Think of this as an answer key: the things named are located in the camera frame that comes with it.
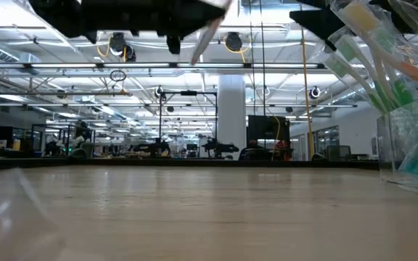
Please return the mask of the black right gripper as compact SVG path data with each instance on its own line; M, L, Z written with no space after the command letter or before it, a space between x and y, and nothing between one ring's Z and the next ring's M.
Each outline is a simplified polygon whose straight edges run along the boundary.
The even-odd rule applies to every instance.
M316 9L291 11L290 18L326 41L333 33L345 27L345 23L330 9L327 0L297 0ZM393 25L401 33L418 34L418 0L371 0L390 13Z

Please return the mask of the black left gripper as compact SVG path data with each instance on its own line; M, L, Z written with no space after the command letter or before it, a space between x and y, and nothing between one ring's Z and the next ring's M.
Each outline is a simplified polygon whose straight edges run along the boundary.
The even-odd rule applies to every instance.
M177 44L181 39L225 13L226 7L203 0L83 0L81 4L87 30L128 30L133 36L155 31L159 37L168 38L173 54L180 52Z

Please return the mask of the bagged teal toothbrush heads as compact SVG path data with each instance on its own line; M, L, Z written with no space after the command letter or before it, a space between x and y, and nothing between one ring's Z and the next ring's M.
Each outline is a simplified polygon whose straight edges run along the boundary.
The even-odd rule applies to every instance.
M418 102L393 110L377 120L380 178L401 188L418 193L418 180L399 170L405 157L403 151L406 118L418 110Z

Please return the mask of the white building column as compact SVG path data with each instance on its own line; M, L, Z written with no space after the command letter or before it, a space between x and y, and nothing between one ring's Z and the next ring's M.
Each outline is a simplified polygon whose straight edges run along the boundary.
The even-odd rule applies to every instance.
M220 75L218 80L218 140L235 145L233 160L246 147L245 80L242 75Z

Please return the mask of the large black screen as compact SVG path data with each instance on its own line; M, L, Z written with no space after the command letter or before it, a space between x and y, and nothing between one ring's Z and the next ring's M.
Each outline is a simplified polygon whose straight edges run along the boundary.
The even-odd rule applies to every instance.
M249 115L247 140L290 140L290 121L284 117Z

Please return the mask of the clear plastic wrapper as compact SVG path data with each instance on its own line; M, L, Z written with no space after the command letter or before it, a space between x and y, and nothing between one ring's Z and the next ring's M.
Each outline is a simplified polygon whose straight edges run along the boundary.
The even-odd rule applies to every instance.
M0 171L0 261L56 261L65 242L20 168Z

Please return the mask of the black robot cell frame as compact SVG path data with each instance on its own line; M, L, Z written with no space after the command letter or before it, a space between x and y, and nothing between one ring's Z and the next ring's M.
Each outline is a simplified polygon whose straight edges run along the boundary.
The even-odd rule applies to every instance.
M210 152L210 150L213 150L214 157L219 158L221 156L221 153L218 151L218 94L216 92L206 92L206 91L191 91L191 90L185 90L185 91L164 91L162 88L160 88L160 95L159 95L159 137L157 140L159 143L162 142L162 117L163 117L163 96L169 94L170 96L166 99L167 102L169 102L175 95L180 96L198 96L203 95L205 98L208 99L208 95L214 95L215 102L212 102L210 100L210 103L215 108L215 115L213 116L215 118L215 134L211 141L207 142L207 145L209 145L208 148L205 148L207 150L207 153Z

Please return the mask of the black aluminium table frame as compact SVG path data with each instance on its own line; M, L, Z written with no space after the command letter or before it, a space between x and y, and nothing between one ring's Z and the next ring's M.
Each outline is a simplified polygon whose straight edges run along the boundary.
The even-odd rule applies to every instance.
M349 162L274 162L274 161L234 161L222 159L126 159L126 158L9 158L0 159L0 170L12 168L61 167L68 165L85 166L140 166L140 167L284 167L284 168L353 168L362 170L379 170L377 161Z

